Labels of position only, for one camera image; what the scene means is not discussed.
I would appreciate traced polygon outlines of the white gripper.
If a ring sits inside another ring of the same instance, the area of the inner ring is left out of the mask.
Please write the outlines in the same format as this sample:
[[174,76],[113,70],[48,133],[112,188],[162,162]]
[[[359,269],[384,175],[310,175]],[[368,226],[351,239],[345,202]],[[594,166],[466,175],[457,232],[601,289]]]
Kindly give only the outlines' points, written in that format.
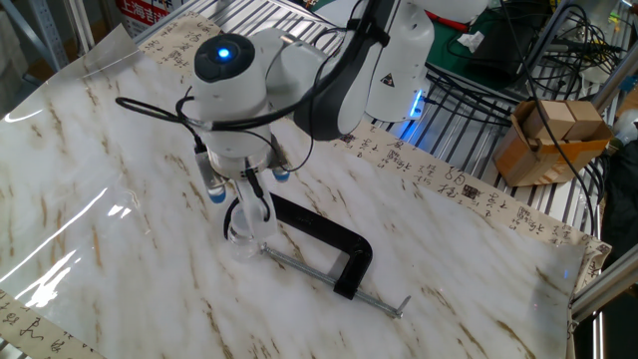
[[238,180],[235,184],[251,235],[257,240],[265,240],[277,233],[276,212],[262,174],[255,177],[256,185],[248,179]]

